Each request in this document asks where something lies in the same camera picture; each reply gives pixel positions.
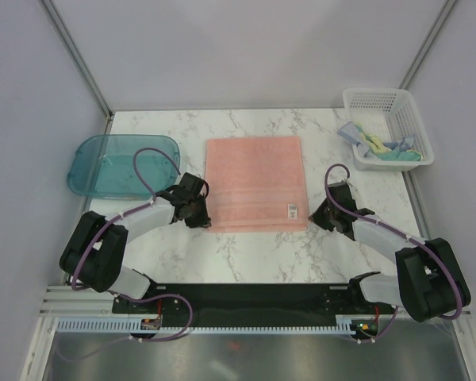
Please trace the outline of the pink towel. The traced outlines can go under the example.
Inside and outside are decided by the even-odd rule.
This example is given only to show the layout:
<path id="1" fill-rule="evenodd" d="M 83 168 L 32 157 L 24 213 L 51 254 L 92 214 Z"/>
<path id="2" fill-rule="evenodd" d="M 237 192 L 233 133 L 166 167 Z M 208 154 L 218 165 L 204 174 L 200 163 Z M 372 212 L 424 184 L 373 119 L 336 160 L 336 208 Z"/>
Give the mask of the pink towel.
<path id="1" fill-rule="evenodd" d="M 211 233 L 307 229 L 309 204 L 300 137 L 234 137 L 206 142 Z"/>

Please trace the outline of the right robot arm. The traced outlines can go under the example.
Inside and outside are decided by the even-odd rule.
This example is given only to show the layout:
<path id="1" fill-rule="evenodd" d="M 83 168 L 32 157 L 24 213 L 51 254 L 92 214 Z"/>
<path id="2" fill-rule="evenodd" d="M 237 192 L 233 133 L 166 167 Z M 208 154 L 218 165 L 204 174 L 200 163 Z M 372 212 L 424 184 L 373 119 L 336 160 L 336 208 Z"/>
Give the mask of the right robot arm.
<path id="1" fill-rule="evenodd" d="M 367 208 L 359 209 L 345 182 L 325 188 L 326 199 L 309 220 L 364 244 L 394 263 L 395 275 L 372 271 L 349 280 L 347 304 L 356 313 L 375 303 L 399 306 L 418 322 L 470 305 L 471 294 L 449 242 L 393 232 Z"/>

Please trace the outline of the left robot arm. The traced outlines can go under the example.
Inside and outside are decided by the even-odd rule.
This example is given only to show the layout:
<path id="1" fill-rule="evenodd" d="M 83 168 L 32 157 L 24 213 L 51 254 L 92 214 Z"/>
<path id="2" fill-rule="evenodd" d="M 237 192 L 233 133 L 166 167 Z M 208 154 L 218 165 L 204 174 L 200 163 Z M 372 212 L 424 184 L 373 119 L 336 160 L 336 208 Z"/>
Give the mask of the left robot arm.
<path id="1" fill-rule="evenodd" d="M 71 277 L 72 290 L 113 292 L 141 313 L 154 310 L 158 295 L 150 288 L 152 281 L 123 264 L 126 248 L 144 234 L 179 221 L 190 229 L 209 228 L 208 195 L 209 184 L 186 173 L 179 183 L 113 217 L 86 212 L 59 260 L 61 270 Z"/>

